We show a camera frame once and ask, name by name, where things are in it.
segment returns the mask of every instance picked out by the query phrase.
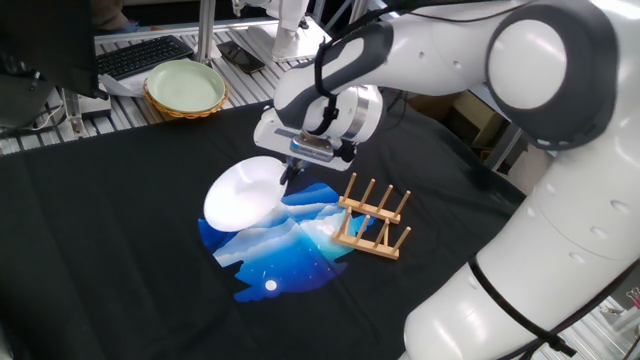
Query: green bowl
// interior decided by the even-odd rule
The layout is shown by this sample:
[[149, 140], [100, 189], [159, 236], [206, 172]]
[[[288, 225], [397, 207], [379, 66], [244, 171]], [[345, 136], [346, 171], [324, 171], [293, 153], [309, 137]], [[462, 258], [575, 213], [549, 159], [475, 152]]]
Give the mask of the green bowl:
[[149, 94], [167, 109], [195, 114], [211, 110], [224, 97], [222, 77], [193, 61], [168, 61], [156, 66], [147, 78]]

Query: wooden peg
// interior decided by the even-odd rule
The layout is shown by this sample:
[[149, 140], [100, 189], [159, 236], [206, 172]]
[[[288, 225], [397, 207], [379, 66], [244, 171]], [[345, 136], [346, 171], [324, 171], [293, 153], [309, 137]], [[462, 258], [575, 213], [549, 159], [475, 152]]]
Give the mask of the wooden peg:
[[398, 251], [398, 248], [400, 247], [400, 245], [402, 245], [402, 242], [404, 241], [404, 239], [407, 238], [407, 235], [409, 235], [410, 231], [411, 231], [411, 228], [408, 226], [406, 229], [404, 229], [404, 232], [402, 233], [402, 235], [400, 235], [400, 239], [396, 243], [396, 246], [393, 247], [392, 253], [395, 253], [396, 251]]
[[389, 187], [387, 188], [387, 192], [384, 193], [384, 196], [382, 197], [382, 201], [380, 201], [380, 205], [378, 205], [378, 208], [376, 209], [377, 213], [379, 213], [380, 210], [382, 210], [382, 208], [384, 207], [384, 204], [387, 202], [387, 199], [391, 194], [391, 190], [393, 190], [393, 185], [389, 185]]
[[367, 215], [364, 218], [364, 221], [362, 222], [362, 226], [360, 226], [360, 231], [358, 231], [358, 235], [356, 236], [356, 241], [354, 241], [356, 244], [362, 238], [362, 234], [364, 234], [364, 230], [367, 228], [367, 224], [369, 223], [369, 219], [371, 219], [371, 216], [369, 216], [369, 215]]
[[373, 189], [373, 185], [375, 183], [376, 183], [376, 179], [371, 179], [371, 181], [369, 182], [369, 186], [367, 186], [367, 191], [364, 192], [364, 196], [362, 197], [362, 200], [360, 200], [359, 207], [362, 207], [365, 201], [367, 201], [367, 198], [369, 197], [369, 194], [371, 193], [371, 189]]
[[344, 234], [347, 235], [349, 234], [349, 224], [351, 222], [351, 207], [347, 209], [347, 216], [345, 216], [345, 219], [347, 220], [345, 221], [345, 225], [344, 225]]
[[387, 230], [389, 229], [389, 219], [385, 219], [384, 220], [384, 225], [382, 225], [382, 230], [380, 230], [380, 234], [378, 234], [378, 238], [376, 239], [376, 242], [373, 244], [373, 248], [377, 248], [378, 245], [380, 245], [380, 241], [382, 241], [382, 238], [384, 237], [384, 235], [387, 233]]
[[402, 209], [404, 208], [404, 205], [407, 203], [407, 200], [409, 200], [409, 195], [411, 195], [411, 191], [407, 190], [407, 193], [404, 194], [404, 197], [402, 198], [402, 201], [400, 201], [400, 205], [398, 205], [398, 209], [393, 214], [393, 217], [396, 217], [398, 216], [398, 214], [400, 214], [400, 211], [402, 211]]
[[351, 192], [351, 188], [353, 187], [353, 183], [356, 182], [356, 173], [351, 174], [351, 180], [349, 180], [349, 185], [347, 185], [347, 191], [344, 192], [344, 198], [349, 198], [349, 193]]
[[344, 229], [347, 226], [347, 222], [349, 222], [349, 218], [351, 217], [351, 215], [349, 215], [349, 211], [345, 211], [344, 212], [344, 219], [342, 220], [342, 224], [340, 224], [340, 230], [338, 230], [338, 234], [342, 234], [344, 233]]

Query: black tablecloth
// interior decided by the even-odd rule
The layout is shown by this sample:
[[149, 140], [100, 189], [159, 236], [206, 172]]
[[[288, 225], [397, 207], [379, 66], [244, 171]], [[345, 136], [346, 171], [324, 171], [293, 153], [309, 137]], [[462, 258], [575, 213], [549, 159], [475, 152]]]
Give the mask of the black tablecloth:
[[396, 106], [350, 171], [305, 176], [341, 193], [356, 171], [354, 197], [375, 178], [374, 201], [393, 184], [390, 208], [411, 190], [400, 259], [354, 251], [319, 289], [236, 302], [198, 219], [223, 171], [265, 153], [252, 141], [264, 106], [0, 159], [0, 321], [18, 358], [396, 359], [406, 315], [523, 200], [447, 129], [410, 109], [399, 122]]

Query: black cable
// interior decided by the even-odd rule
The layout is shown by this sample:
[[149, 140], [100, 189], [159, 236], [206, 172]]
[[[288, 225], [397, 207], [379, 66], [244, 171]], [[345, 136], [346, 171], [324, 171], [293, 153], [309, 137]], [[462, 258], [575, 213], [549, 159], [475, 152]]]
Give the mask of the black cable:
[[[49, 111], [52, 111], [52, 109], [59, 109], [62, 105], [57, 106], [57, 107], [52, 107], [51, 109], [49, 109]], [[3, 132], [0, 132], [0, 140], [6, 139], [8, 137], [14, 137], [14, 136], [23, 136], [23, 135], [36, 135], [36, 134], [42, 134], [43, 132], [49, 131], [51, 129], [55, 129], [57, 128], [60, 124], [62, 124], [65, 120], [67, 120], [67, 115], [63, 114], [62, 117], [60, 118], [60, 121], [58, 121], [57, 123], [52, 123], [51, 126], [47, 126], [45, 128], [42, 128], [40, 130], [29, 130], [28, 128], [12, 128], [12, 129], [8, 129], [5, 130]]]
[[[606, 298], [609, 295], [611, 295], [611, 293], [622, 284], [622, 282], [629, 276], [629, 274], [631, 274], [633, 269], [635, 269], [638, 263], [639, 261], [636, 260], [622, 274], [618, 275], [617, 278], [615, 278], [609, 285], [607, 285], [606, 288], [602, 289], [602, 291], [600, 291], [598, 295], [596, 295], [596, 297], [591, 299], [591, 301], [589, 301], [586, 305], [581, 307], [578, 311], [573, 313], [571, 316], [569, 316], [563, 322], [561, 322], [558, 326], [553, 328], [550, 331], [550, 333], [559, 334], [564, 330], [566, 330], [571, 325], [573, 325], [576, 321], [582, 319], [587, 314], [589, 314], [593, 309], [596, 308], [596, 306], [600, 305], [604, 300], [606, 300]], [[499, 358], [498, 360], [511, 360], [522, 353], [524, 353], [524, 355], [520, 358], [521, 360], [530, 360], [533, 357], [533, 354], [542, 345], [544, 345], [544, 343], [540, 339], [536, 339], [522, 346], [518, 350], [512, 351], [511, 353]]]
[[[27, 126], [33, 126], [33, 123], [42, 115], [50, 115], [50, 111], [56, 111], [58, 109], [60, 109], [62, 107], [62, 105], [58, 105], [58, 106], [54, 106], [48, 110], [42, 110], [38, 115], [34, 116], [32, 120], [30, 120], [28, 122], [29, 125]], [[4, 128], [5, 131], [9, 131], [9, 130], [28, 130], [27, 126], [21, 126], [21, 127], [8, 127], [8, 126], [2, 126], [2, 128]]]
[[393, 99], [393, 101], [391, 102], [391, 104], [389, 104], [389, 106], [387, 106], [387, 112], [389, 112], [389, 110], [393, 109], [394, 106], [396, 106], [397, 102], [402, 98], [402, 101], [404, 102], [403, 106], [402, 106], [402, 113], [400, 113], [400, 117], [398, 118], [398, 121], [393, 125], [390, 126], [387, 130], [391, 130], [391, 129], [395, 129], [398, 126], [400, 126], [402, 124], [402, 120], [404, 119], [404, 115], [407, 112], [407, 99], [409, 97], [409, 92], [408, 91], [400, 91], [398, 93], [398, 95], [396, 95], [396, 97]]
[[393, 101], [391, 101], [391, 104], [389, 104], [389, 106], [387, 106], [387, 112], [389, 112], [389, 110], [393, 109], [393, 107], [396, 106], [396, 103], [398, 102], [398, 100], [400, 100], [400, 98], [402, 97], [403, 93], [404, 93], [404, 91], [398, 92], [398, 94], [393, 99]]
[[524, 3], [524, 4], [521, 4], [521, 5], [518, 5], [518, 6], [514, 6], [514, 7], [510, 8], [510, 9], [500, 11], [499, 13], [495, 13], [495, 14], [492, 14], [492, 15], [487, 15], [487, 16], [480, 17], [480, 18], [466, 19], [466, 20], [449, 19], [449, 18], [443, 18], [443, 17], [440, 17], [440, 16], [416, 14], [416, 13], [413, 13], [413, 12], [409, 12], [408, 14], [409, 15], [413, 15], [413, 16], [426, 18], [426, 19], [431, 19], [431, 20], [465, 24], [465, 23], [472, 23], [472, 22], [476, 22], [476, 21], [488, 20], [488, 19], [492, 19], [494, 17], [498, 17], [500, 15], [508, 14], [508, 13], [510, 13], [512, 11], [515, 11], [515, 10], [518, 10], [520, 8], [523, 8], [523, 7], [529, 5], [529, 4], [533, 3], [533, 2], [536, 2], [536, 1], [537, 0], [532, 0], [532, 1], [528, 2], [528, 3]]
[[541, 328], [535, 322], [529, 320], [524, 314], [518, 311], [518, 309], [513, 307], [513, 305], [511, 305], [511, 303], [509, 303], [509, 301], [500, 294], [484, 274], [482, 268], [478, 264], [478, 258], [476, 255], [469, 259], [468, 264], [471, 269], [471, 273], [476, 278], [480, 286], [484, 289], [487, 295], [491, 297], [494, 303], [504, 311], [505, 314], [509, 315], [513, 320], [520, 324], [520, 326], [535, 335], [539, 341], [549, 344], [551, 349], [561, 352], [568, 357], [573, 357], [577, 353], [577, 351], [567, 345], [564, 339], [562, 339], [557, 333]]
[[437, 17], [437, 16], [430, 16], [430, 15], [422, 15], [422, 14], [414, 14], [412, 13], [412, 11], [421, 8], [421, 7], [425, 7], [425, 6], [436, 6], [436, 5], [454, 5], [454, 4], [464, 4], [464, 3], [469, 3], [469, 1], [464, 1], [464, 0], [451, 0], [451, 1], [447, 1], [447, 0], [442, 0], [442, 1], [434, 1], [434, 0], [422, 0], [422, 1], [404, 1], [404, 2], [400, 2], [400, 3], [396, 3], [396, 4], [390, 4], [388, 5], [386, 8], [383, 9], [379, 9], [379, 10], [374, 10], [374, 11], [370, 11], [365, 13], [364, 15], [362, 15], [360, 18], [358, 18], [356, 21], [354, 21], [353, 23], [347, 25], [342, 31], [340, 31], [338, 33], [338, 35], [336, 35], [333, 39], [331, 39], [331, 41], [327, 42], [327, 43], [322, 43], [320, 45], [320, 48], [318, 49], [318, 52], [316, 54], [316, 59], [315, 59], [315, 63], [314, 63], [314, 75], [315, 75], [315, 88], [316, 91], [329, 99], [329, 106], [327, 106], [325, 108], [324, 111], [324, 116], [323, 116], [323, 124], [324, 127], [323, 128], [327, 128], [329, 126], [329, 124], [331, 123], [331, 121], [335, 118], [337, 118], [338, 115], [338, 110], [336, 109], [336, 98], [337, 95], [331, 93], [329, 90], [327, 90], [324, 87], [324, 79], [322, 77], [322, 67], [324, 66], [324, 55], [327, 52], [327, 50], [331, 49], [336, 43], [342, 41], [343, 39], [347, 38], [350, 34], [352, 34], [354, 31], [368, 25], [369, 23], [377, 20], [380, 16], [384, 15], [384, 14], [388, 14], [391, 12], [395, 12], [395, 11], [408, 11], [411, 15], [414, 16], [420, 16], [420, 17], [425, 17], [425, 18], [430, 18], [432, 20], [439, 20], [439, 21], [447, 21], [447, 22], [457, 22], [457, 23], [469, 23], [469, 22], [474, 22], [474, 21], [481, 21], [481, 20], [485, 20], [485, 19], [491, 19], [493, 17], [496, 16], [500, 16], [503, 14], [506, 14], [508, 12], [520, 9], [526, 5], [529, 5], [533, 2], [535, 2], [537, 0], [531, 0], [530, 2], [527, 2], [525, 4], [522, 5], [518, 5], [515, 6], [513, 8], [501, 11], [499, 13], [496, 14], [492, 14], [492, 15], [488, 15], [488, 16], [484, 16], [481, 18], [475, 18], [475, 19], [468, 19], [468, 20], [456, 20], [456, 19], [447, 19], [447, 18], [442, 18], [442, 17]]

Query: cable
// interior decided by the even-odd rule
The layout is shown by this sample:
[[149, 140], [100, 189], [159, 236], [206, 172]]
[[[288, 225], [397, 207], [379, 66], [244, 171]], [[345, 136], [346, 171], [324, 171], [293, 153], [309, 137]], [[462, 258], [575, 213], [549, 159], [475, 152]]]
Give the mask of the cable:
[[[573, 325], [576, 321], [585, 317], [588, 313], [590, 313], [596, 306], [600, 305], [615, 289], [617, 289], [622, 282], [629, 277], [631, 271], [636, 268], [636, 266], [640, 263], [640, 260], [636, 260], [633, 264], [631, 264], [622, 274], [618, 275], [607, 287], [602, 289], [594, 297], [589, 301], [586, 305], [581, 307], [578, 311], [573, 313], [573, 315], [569, 316], [563, 322], [561, 322], [558, 326], [553, 328], [550, 332], [553, 334], [559, 334], [562, 331], [566, 330], [568, 327]], [[499, 358], [498, 360], [511, 360], [518, 355], [524, 353], [524, 355], [520, 358], [521, 360], [530, 360], [534, 353], [542, 346], [544, 343], [540, 339], [533, 340], [532, 342], [520, 347], [518, 350], [512, 351], [511, 353]]]
[[398, 95], [396, 95], [396, 97], [393, 99], [393, 101], [391, 101], [391, 104], [389, 104], [389, 106], [387, 106], [387, 112], [389, 112], [389, 110], [391, 110], [394, 106], [396, 106], [396, 103], [402, 97], [402, 93], [404, 93], [404, 91], [398, 92]]
[[402, 114], [400, 114], [400, 119], [398, 119], [398, 122], [396, 123], [396, 125], [394, 127], [398, 127], [402, 124], [402, 120], [404, 120], [404, 114], [407, 112], [407, 99], [409, 98], [409, 92], [405, 91], [404, 92], [404, 97], [402, 98], [402, 102], [404, 102], [404, 105], [402, 105]]
[[52, 108], [49, 108], [48, 110], [43, 110], [43, 111], [41, 111], [38, 115], [34, 116], [34, 117], [33, 117], [33, 119], [29, 121], [29, 125], [27, 125], [27, 126], [23, 126], [23, 127], [8, 127], [8, 126], [3, 126], [3, 128], [4, 128], [5, 130], [7, 130], [7, 131], [9, 131], [9, 130], [30, 130], [30, 129], [29, 129], [29, 126], [31, 126], [31, 125], [36, 121], [36, 119], [38, 119], [40, 116], [42, 116], [42, 115], [47, 115], [47, 114], [49, 113], [49, 111], [55, 111], [55, 110], [58, 110], [58, 109], [59, 109], [59, 108], [61, 108], [61, 107], [62, 107], [62, 105], [58, 105], [58, 106], [54, 106], [54, 107], [52, 107]]
[[47, 124], [49, 124], [49, 121], [51, 120], [51, 117], [53, 117], [55, 114], [57, 114], [60, 110], [62, 110], [62, 105], [58, 106], [58, 109], [56, 111], [54, 111], [51, 114], [49, 114], [49, 116], [47, 116], [47, 120], [45, 120], [45, 122], [42, 123], [42, 125], [40, 125], [40, 127], [35, 128], [35, 129], [26, 129], [26, 130], [29, 130], [29, 131], [40, 131], [40, 130], [44, 129], [45, 126], [47, 126]]
[[533, 2], [536, 2], [536, 1], [537, 0], [532, 0], [532, 1], [528, 2], [528, 3], [524, 3], [524, 4], [521, 4], [521, 5], [518, 5], [518, 6], [514, 6], [514, 7], [510, 8], [510, 9], [500, 11], [499, 13], [495, 13], [495, 14], [492, 14], [492, 15], [487, 15], [487, 16], [480, 17], [480, 18], [466, 19], [466, 20], [449, 19], [449, 18], [443, 18], [443, 17], [433, 16], [433, 15], [416, 14], [414, 12], [409, 12], [408, 14], [409, 15], [413, 15], [413, 16], [426, 18], [426, 19], [431, 19], [431, 20], [465, 24], [465, 23], [472, 23], [472, 22], [477, 22], [477, 21], [482, 21], [482, 20], [493, 19], [494, 17], [498, 17], [500, 15], [508, 14], [508, 13], [510, 13], [512, 11], [515, 11], [515, 10], [518, 10], [520, 8], [523, 8], [523, 7], [529, 5], [529, 4], [533, 3]]
[[[62, 108], [62, 106], [51, 108], [51, 109], [56, 109], [56, 111], [49, 115], [49, 118], [47, 119], [46, 123], [50, 121], [50, 118], [53, 117], [53, 115], [55, 113], [60, 111], [60, 108]], [[6, 129], [3, 132], [0, 132], [0, 140], [6, 139], [6, 138], [12, 137], [12, 136], [41, 134], [41, 133], [43, 133], [45, 131], [49, 131], [51, 129], [55, 129], [60, 124], [62, 124], [66, 119], [67, 119], [67, 116], [66, 115], [62, 115], [62, 117], [60, 118], [60, 121], [58, 121], [57, 123], [52, 124], [51, 126], [47, 126], [47, 127], [42, 127], [41, 126], [38, 129], [28, 129], [28, 128], [27, 129], [25, 129], [25, 128]]]
[[501, 11], [499, 13], [496, 14], [492, 14], [492, 15], [488, 15], [488, 16], [484, 16], [481, 18], [475, 18], [475, 19], [467, 19], [467, 20], [456, 20], [456, 19], [448, 19], [448, 18], [442, 18], [442, 17], [438, 17], [438, 16], [430, 16], [430, 15], [422, 15], [422, 14], [414, 14], [412, 11], [421, 8], [421, 7], [425, 7], [425, 6], [436, 6], [436, 5], [454, 5], [454, 4], [465, 4], [465, 3], [469, 3], [469, 1], [464, 1], [464, 0], [451, 0], [451, 1], [447, 1], [447, 0], [443, 0], [443, 1], [434, 1], [434, 0], [430, 0], [430, 1], [405, 1], [405, 2], [401, 2], [401, 3], [397, 3], [397, 4], [390, 4], [388, 5], [386, 8], [383, 9], [379, 9], [379, 10], [374, 10], [374, 11], [370, 11], [368, 13], [365, 13], [364, 15], [362, 15], [360, 18], [358, 18], [356, 21], [354, 21], [353, 23], [347, 25], [342, 31], [340, 31], [338, 33], [338, 35], [336, 35], [333, 39], [331, 39], [331, 41], [327, 42], [327, 43], [322, 43], [320, 45], [320, 48], [318, 49], [318, 52], [316, 53], [316, 59], [315, 59], [315, 63], [314, 63], [314, 77], [315, 77], [315, 88], [316, 91], [329, 99], [329, 106], [327, 106], [325, 108], [325, 112], [324, 112], [324, 119], [323, 119], [323, 124], [325, 125], [325, 127], [327, 127], [330, 123], [331, 120], [335, 119], [337, 117], [337, 109], [336, 109], [336, 98], [337, 95], [331, 93], [329, 90], [327, 90], [324, 87], [324, 79], [322, 76], [322, 67], [324, 66], [324, 56], [325, 53], [327, 52], [327, 50], [331, 49], [336, 43], [342, 41], [343, 39], [347, 38], [349, 35], [351, 35], [354, 31], [368, 25], [369, 23], [375, 21], [376, 19], [378, 19], [380, 16], [388, 14], [390, 12], [394, 12], [394, 11], [408, 11], [410, 15], [414, 15], [414, 16], [419, 16], [419, 17], [425, 17], [425, 18], [429, 18], [432, 20], [438, 20], [438, 21], [447, 21], [447, 22], [455, 22], [455, 23], [469, 23], [469, 22], [474, 22], [474, 21], [481, 21], [481, 20], [485, 20], [485, 19], [490, 19], [496, 16], [500, 16], [503, 14], [506, 14], [508, 12], [512, 12], [515, 11], [517, 9], [520, 9], [524, 6], [527, 6], [533, 2], [535, 2], [537, 0], [531, 0], [525, 4], [521, 4], [518, 6], [515, 6], [513, 8]]
[[629, 348], [629, 351], [627, 351], [627, 354], [624, 356], [624, 358], [622, 358], [622, 360], [627, 360], [629, 356], [631, 356], [633, 350], [635, 350], [636, 346], [638, 346], [638, 342], [640, 342], [640, 335], [636, 337], [636, 341], [633, 342], [633, 345], [631, 345], [631, 348]]

